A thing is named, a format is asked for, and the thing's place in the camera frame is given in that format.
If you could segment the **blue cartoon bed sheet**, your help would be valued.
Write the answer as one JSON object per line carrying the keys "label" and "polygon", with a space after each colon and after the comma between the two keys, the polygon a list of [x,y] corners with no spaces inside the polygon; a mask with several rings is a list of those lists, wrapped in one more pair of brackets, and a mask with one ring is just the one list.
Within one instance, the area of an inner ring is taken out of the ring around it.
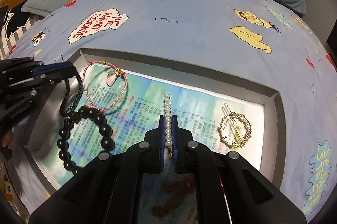
{"label": "blue cartoon bed sheet", "polygon": [[[336,70],[296,15],[272,0],[74,0],[25,32],[12,57],[45,63],[78,49],[187,63],[280,92],[286,119],[281,192],[312,220],[336,185]],[[111,62],[112,86],[126,73]]]}

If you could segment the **red bead gold tassel charm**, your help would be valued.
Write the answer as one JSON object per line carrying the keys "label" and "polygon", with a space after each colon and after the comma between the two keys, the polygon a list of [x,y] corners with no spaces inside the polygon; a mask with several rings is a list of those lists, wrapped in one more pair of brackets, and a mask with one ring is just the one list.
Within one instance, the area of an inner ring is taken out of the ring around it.
{"label": "red bead gold tassel charm", "polygon": [[169,198],[164,205],[152,206],[151,213],[154,217],[163,218],[177,209],[189,194],[195,192],[195,181],[189,177],[178,181],[164,181],[160,190],[169,195]]}

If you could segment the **grey cardboard tray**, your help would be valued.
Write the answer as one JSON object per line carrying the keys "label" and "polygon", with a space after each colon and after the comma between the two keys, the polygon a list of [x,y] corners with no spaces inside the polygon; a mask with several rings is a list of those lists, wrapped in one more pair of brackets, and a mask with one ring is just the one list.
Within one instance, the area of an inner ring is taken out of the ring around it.
{"label": "grey cardboard tray", "polygon": [[[104,59],[120,67],[128,78],[126,94],[107,113],[108,123],[114,129],[114,154],[141,141],[147,130],[158,125],[167,92],[171,96],[171,113],[177,115],[180,127],[190,130],[196,141],[217,153],[239,152],[281,188],[286,159],[286,119],[279,91],[220,71],[121,51],[82,48],[68,61],[82,74],[89,61]],[[108,87],[107,72],[108,68],[96,65],[88,68],[85,77],[88,94],[102,107],[107,107],[123,86],[122,80],[117,80]],[[64,83],[60,83],[47,93],[46,104],[36,118],[29,120],[30,138],[23,146],[38,180],[51,194],[71,176],[63,169],[56,147],[62,123],[58,107],[64,89]],[[251,138],[241,148],[221,142],[218,130],[229,110],[244,114],[251,124]],[[99,142],[93,122],[82,120],[70,137],[73,160],[80,166],[86,165],[100,151]]]}

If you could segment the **printed blue-green paper sheet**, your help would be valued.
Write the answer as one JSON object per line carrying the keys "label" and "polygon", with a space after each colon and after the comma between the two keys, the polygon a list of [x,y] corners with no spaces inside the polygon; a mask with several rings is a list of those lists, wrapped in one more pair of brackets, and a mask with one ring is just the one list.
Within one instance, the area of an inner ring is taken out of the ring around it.
{"label": "printed blue-green paper sheet", "polygon": [[[94,64],[85,73],[87,95],[80,106],[94,102],[105,109],[112,128],[115,147],[120,155],[142,141],[147,131],[166,125],[172,115],[193,134],[195,140],[212,151],[225,154],[242,152],[256,168],[261,166],[265,110],[260,104],[245,102],[204,90],[197,90],[146,75],[127,72],[126,79],[112,86],[106,83],[112,69]],[[143,178],[139,208],[140,223],[196,223],[197,201],[190,175],[175,174],[167,157],[166,136],[159,134],[163,173]]]}

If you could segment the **striped cartoon pillow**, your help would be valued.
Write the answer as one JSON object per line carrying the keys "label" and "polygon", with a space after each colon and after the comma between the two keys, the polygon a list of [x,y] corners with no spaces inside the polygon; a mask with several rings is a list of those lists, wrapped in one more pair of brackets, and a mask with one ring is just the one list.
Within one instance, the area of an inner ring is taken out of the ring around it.
{"label": "striped cartoon pillow", "polygon": [[1,7],[1,36],[0,36],[0,56],[3,59],[11,54],[17,41],[43,17],[29,12],[22,12],[24,2],[9,8],[8,5]]}

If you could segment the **pearl hair clip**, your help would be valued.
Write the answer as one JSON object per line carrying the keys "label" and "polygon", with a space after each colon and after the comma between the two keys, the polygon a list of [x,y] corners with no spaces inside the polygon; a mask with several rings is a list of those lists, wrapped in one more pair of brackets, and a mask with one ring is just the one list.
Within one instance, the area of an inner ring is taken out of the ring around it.
{"label": "pearl hair clip", "polygon": [[169,93],[164,95],[164,133],[165,147],[168,150],[168,158],[173,159],[173,137],[172,137],[172,113],[171,96]]}

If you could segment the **gold round hair clip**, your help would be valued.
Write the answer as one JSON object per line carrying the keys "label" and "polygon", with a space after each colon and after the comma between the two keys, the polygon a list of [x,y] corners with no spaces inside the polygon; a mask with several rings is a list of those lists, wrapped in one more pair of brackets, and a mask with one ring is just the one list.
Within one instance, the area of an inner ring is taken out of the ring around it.
{"label": "gold round hair clip", "polygon": [[244,114],[232,112],[227,104],[217,128],[220,142],[230,149],[243,148],[251,139],[251,124]]}

